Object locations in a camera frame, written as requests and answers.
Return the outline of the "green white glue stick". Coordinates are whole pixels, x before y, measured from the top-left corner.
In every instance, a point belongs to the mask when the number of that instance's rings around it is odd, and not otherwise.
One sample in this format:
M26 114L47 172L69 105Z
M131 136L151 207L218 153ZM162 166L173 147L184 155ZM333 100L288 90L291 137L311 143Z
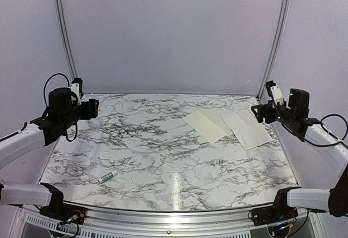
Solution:
M118 172L117 172L117 171L109 172L109 173L107 173L106 175L100 177L100 178L98 179L98 182L99 182L99 183L105 183L105 182L107 182L107 181L113 179L116 175L118 175Z

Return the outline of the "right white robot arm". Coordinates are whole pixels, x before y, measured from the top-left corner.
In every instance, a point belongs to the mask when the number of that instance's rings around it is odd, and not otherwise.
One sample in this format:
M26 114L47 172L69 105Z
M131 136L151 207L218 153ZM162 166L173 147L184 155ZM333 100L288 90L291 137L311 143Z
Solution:
M266 84L266 104L254 105L251 110L259 123L279 122L283 128L300 141L313 147L338 174L338 182L329 190L289 187L280 189L270 207L269 215L280 221L291 209L304 208L315 212L328 212L334 217L347 216L347 145L333 136L323 122L310 118L309 93L290 89L285 101L278 85Z

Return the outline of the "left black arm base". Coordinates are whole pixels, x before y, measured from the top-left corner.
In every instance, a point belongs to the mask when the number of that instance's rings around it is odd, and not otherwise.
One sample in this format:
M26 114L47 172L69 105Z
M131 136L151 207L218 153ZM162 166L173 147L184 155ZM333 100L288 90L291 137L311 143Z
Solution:
M41 183L51 193L51 200L48 206L42 206L39 210L40 215L60 220L63 223L84 223L86 208L82 206L64 203L63 193L48 183Z

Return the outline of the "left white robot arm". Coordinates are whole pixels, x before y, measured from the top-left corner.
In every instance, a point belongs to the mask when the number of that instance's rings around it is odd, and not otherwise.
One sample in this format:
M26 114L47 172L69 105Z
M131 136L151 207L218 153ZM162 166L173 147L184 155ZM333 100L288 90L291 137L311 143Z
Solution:
M25 123L18 130L1 138L1 168L22 156L66 137L72 126L78 130L78 121L91 120L98 116L99 101L80 100L78 86L61 87L48 94L48 106L42 116ZM44 184L11 183L1 180L1 205L47 206L48 211L57 219L68 214L68 206L55 195L61 194L53 187Z

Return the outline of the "white letter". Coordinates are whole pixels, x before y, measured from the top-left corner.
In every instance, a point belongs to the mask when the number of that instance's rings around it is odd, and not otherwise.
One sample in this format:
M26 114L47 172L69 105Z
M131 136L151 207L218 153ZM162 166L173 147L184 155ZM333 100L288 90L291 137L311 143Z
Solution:
M246 151L272 141L265 127L248 110L220 116Z

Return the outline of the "cream paper envelope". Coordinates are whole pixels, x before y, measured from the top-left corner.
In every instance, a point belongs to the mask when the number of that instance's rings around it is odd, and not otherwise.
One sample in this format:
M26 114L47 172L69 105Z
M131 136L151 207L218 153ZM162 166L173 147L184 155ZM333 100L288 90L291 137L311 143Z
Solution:
M225 131L200 111L195 111L183 117L183 120L211 144L227 135Z

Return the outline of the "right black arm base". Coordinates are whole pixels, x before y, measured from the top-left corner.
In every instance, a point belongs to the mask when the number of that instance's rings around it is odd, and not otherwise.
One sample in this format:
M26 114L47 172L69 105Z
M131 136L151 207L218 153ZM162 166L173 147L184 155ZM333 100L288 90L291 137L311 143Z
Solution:
M287 204L287 193L299 187L287 187L277 191L274 202L270 206L254 208L248 213L248 218L255 226L271 224L295 219L298 216L296 208Z

